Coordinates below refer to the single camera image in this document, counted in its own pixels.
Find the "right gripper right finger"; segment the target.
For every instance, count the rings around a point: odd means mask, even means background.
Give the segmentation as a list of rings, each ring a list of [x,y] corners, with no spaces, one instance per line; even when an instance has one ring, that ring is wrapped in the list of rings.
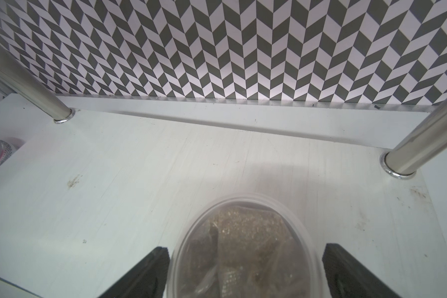
[[[337,243],[328,243],[322,257],[333,298],[398,298],[399,295]]]

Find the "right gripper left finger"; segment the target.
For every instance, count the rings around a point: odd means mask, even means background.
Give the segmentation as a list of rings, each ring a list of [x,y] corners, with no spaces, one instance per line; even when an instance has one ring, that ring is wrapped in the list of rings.
[[[168,249],[156,247],[99,298],[162,298],[169,267]]]

